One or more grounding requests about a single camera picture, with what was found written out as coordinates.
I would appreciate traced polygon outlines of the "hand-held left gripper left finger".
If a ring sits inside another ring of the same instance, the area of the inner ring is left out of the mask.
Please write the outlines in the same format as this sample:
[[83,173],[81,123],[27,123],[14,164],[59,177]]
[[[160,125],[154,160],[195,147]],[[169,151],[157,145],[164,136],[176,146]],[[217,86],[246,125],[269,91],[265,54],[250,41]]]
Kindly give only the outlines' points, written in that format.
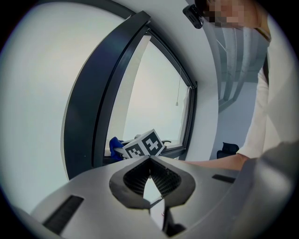
[[62,231],[63,238],[165,239],[148,210],[125,207],[109,188],[111,176],[136,161],[124,160],[81,173],[42,200],[31,216],[43,223],[69,196],[78,196],[83,202]]

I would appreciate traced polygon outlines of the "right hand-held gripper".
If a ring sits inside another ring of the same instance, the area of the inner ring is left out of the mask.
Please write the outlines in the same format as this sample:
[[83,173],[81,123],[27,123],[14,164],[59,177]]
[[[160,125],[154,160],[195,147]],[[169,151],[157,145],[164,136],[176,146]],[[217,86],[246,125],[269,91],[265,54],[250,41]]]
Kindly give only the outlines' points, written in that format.
[[154,129],[140,135],[123,148],[114,148],[115,153],[126,158],[136,158],[146,155],[157,156],[164,149],[164,144]]

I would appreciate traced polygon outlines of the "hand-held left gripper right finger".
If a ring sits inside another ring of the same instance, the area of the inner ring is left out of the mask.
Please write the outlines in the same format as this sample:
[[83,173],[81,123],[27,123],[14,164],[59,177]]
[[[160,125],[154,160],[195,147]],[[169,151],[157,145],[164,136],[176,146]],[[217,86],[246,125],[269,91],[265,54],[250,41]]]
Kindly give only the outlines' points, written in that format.
[[162,201],[150,209],[151,232],[229,232],[240,211],[231,193],[237,171],[165,157],[149,159]]

